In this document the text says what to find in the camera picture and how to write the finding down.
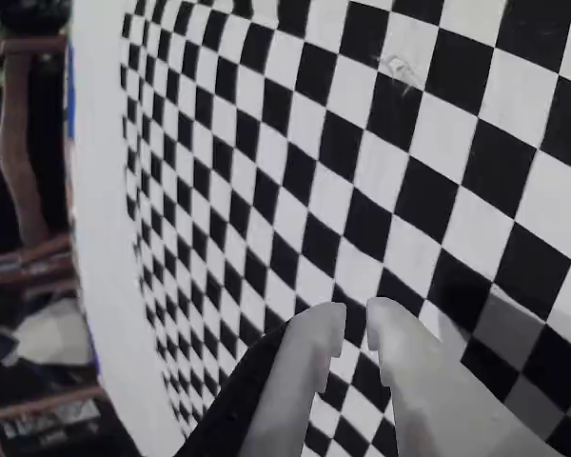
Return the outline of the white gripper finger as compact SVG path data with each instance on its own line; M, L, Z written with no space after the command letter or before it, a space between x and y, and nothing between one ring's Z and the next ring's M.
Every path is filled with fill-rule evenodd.
M375 297L366 313L368 347L391 390L400 455L556 455L404 306Z

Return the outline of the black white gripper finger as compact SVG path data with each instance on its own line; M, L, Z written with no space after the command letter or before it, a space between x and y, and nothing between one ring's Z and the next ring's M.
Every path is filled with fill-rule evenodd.
M324 392L345 338L346 307L326 302L255 343L237 364L180 456L298 456L313 398Z

